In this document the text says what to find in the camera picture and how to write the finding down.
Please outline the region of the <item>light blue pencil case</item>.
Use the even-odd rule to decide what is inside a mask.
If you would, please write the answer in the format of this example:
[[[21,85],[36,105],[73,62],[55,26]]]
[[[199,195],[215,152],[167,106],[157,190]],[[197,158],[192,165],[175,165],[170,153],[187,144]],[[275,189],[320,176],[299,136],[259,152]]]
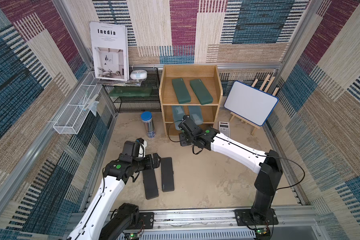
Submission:
[[[180,131],[179,124],[183,121],[185,110],[183,106],[172,106],[175,129]]]
[[[195,122],[196,125],[201,125],[204,122],[202,110],[200,106],[189,106],[190,118]]]

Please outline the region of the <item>black pencil case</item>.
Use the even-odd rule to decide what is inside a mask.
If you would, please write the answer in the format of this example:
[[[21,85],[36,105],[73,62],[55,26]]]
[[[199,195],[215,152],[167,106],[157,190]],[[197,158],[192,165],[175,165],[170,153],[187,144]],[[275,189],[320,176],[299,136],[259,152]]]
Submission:
[[[154,169],[143,171],[143,183],[147,200],[151,200],[159,196],[159,189]]]
[[[163,192],[172,192],[175,190],[172,158],[161,159],[161,179]]]

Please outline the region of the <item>dark green pencil case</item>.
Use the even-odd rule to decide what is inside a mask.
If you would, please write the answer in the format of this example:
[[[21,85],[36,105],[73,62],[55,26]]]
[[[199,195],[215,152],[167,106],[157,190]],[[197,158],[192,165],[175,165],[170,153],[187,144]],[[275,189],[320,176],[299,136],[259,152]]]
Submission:
[[[191,96],[182,78],[172,79],[172,85],[179,104],[191,102]]]
[[[190,86],[193,89],[201,105],[207,105],[213,102],[214,99],[212,95],[210,94],[201,79],[191,80]]]

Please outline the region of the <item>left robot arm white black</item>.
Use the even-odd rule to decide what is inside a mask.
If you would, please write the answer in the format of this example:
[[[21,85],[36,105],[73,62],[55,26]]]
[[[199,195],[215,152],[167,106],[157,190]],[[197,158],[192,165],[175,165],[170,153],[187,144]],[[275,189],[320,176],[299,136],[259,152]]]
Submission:
[[[105,221],[129,178],[135,182],[138,178],[134,177],[135,173],[139,175],[141,171],[160,166],[158,154],[146,154],[147,145],[142,138],[124,143],[119,157],[104,168],[100,187],[68,240],[116,240],[124,230],[139,224],[139,207],[132,204],[122,205],[122,209],[107,224]]]

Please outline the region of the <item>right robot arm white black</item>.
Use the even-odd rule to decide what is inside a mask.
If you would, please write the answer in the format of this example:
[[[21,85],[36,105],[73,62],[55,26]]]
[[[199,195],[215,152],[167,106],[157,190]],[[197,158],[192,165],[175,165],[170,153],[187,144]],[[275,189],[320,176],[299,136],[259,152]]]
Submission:
[[[201,151],[207,149],[223,154],[257,174],[254,183],[256,195],[249,217],[256,225],[271,221],[271,204],[283,175],[279,154],[273,150],[266,153],[250,148],[212,127],[203,130],[188,115],[183,116],[179,129],[182,147],[198,147]]]

